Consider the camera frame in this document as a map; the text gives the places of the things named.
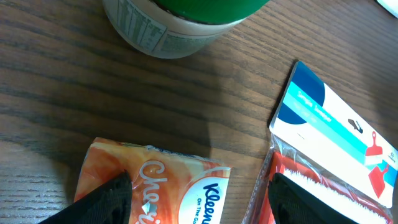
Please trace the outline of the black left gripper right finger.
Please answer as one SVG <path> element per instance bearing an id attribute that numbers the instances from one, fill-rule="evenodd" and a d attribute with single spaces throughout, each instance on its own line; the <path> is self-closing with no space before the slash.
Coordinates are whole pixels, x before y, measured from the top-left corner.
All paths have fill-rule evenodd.
<path id="1" fill-rule="evenodd" d="M 274 174 L 268 191 L 276 223 L 355 224 L 281 173 Z"/>

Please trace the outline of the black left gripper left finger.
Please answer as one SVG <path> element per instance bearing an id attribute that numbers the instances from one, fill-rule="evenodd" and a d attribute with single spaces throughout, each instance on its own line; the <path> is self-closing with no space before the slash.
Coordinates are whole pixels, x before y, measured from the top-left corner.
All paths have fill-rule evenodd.
<path id="1" fill-rule="evenodd" d="M 132 182 L 124 171 L 40 224 L 128 224 Z"/>

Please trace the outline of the orange snack box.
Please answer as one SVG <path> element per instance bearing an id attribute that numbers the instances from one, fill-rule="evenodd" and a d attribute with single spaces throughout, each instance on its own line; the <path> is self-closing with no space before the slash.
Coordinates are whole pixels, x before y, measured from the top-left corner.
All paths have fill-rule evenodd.
<path id="1" fill-rule="evenodd" d="M 96 138 L 81 167 L 75 200 L 128 171 L 130 223 L 219 223 L 231 167 L 200 156 Z"/>

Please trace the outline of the red dustpan brush package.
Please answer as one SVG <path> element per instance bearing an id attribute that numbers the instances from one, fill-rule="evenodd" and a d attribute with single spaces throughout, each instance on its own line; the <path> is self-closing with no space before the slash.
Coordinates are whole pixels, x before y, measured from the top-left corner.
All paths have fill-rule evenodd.
<path id="1" fill-rule="evenodd" d="M 270 148 L 244 223 L 276 223 L 269 181 L 281 173 L 355 223 L 392 223 L 397 150 L 303 62 L 271 119 Z"/>

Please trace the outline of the green lid white jar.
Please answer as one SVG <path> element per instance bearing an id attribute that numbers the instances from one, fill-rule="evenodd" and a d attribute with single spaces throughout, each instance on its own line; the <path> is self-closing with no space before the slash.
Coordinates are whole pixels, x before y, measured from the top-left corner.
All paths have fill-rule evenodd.
<path id="1" fill-rule="evenodd" d="M 103 0 L 119 35 L 157 58 L 194 54 L 265 5 L 268 0 Z"/>

